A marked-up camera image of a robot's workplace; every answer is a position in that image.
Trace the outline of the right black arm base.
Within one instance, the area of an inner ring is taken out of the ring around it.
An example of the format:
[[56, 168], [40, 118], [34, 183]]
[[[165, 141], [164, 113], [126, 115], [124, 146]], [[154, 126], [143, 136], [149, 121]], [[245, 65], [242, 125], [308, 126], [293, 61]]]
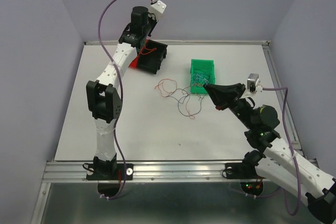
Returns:
[[226, 163], [222, 176], [227, 179], [256, 179], [257, 173], [254, 166], [240, 163]]

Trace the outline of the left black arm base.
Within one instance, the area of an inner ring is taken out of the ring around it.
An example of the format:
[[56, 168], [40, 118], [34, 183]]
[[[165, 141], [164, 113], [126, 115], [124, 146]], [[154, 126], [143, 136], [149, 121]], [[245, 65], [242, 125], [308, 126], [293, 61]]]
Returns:
[[101, 161], [94, 159], [93, 163], [83, 163], [86, 171], [86, 180], [132, 180], [134, 165], [131, 163], [118, 163], [116, 160]]

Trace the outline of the green plastic bin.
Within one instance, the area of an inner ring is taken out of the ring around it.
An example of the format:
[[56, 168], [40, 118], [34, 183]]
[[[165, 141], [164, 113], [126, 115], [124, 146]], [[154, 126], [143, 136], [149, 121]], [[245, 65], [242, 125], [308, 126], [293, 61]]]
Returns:
[[192, 94], [207, 94], [203, 85], [215, 83], [215, 66], [213, 60], [192, 59], [190, 68], [190, 92]]

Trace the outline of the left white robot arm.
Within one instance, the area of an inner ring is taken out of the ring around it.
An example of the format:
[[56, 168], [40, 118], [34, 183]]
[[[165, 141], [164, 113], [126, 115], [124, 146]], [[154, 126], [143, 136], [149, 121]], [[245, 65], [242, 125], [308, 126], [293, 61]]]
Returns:
[[131, 21], [119, 38], [111, 61], [95, 81], [88, 81], [86, 85], [88, 108], [95, 119], [97, 130], [97, 149], [93, 162], [84, 165], [88, 180], [113, 180], [118, 177], [115, 124], [122, 110], [120, 80], [144, 47], [147, 37], [165, 10], [166, 5], [162, 2], [148, 8], [134, 7]]

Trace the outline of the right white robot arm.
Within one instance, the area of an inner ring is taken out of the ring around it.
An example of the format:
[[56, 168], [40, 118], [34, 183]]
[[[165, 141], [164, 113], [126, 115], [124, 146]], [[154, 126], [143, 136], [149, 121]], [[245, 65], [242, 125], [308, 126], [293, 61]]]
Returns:
[[245, 155], [240, 168], [243, 176], [267, 178], [297, 196], [298, 202], [322, 223], [335, 222], [335, 177], [316, 167], [297, 151], [289, 140], [275, 130], [279, 125], [275, 108], [256, 108], [252, 97], [265, 88], [258, 82], [246, 87], [242, 83], [219, 86], [204, 84], [215, 108], [230, 109], [247, 127], [244, 133], [254, 149]]

